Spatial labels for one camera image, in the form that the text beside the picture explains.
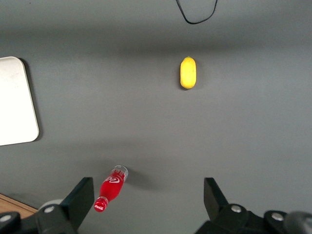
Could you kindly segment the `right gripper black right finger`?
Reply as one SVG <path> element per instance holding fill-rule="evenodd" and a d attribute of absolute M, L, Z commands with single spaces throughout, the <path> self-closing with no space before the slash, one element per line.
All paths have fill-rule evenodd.
<path fill-rule="evenodd" d="M 262 234 L 263 219 L 239 204 L 230 204 L 212 177 L 204 179 L 204 205 L 209 220 L 197 234 Z"/>

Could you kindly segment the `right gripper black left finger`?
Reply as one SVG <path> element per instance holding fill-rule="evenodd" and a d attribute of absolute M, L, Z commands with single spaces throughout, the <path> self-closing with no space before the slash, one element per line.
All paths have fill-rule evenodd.
<path fill-rule="evenodd" d="M 84 177 L 61 203 L 48 204 L 38 211 L 38 233 L 76 234 L 93 203 L 93 178 Z"/>

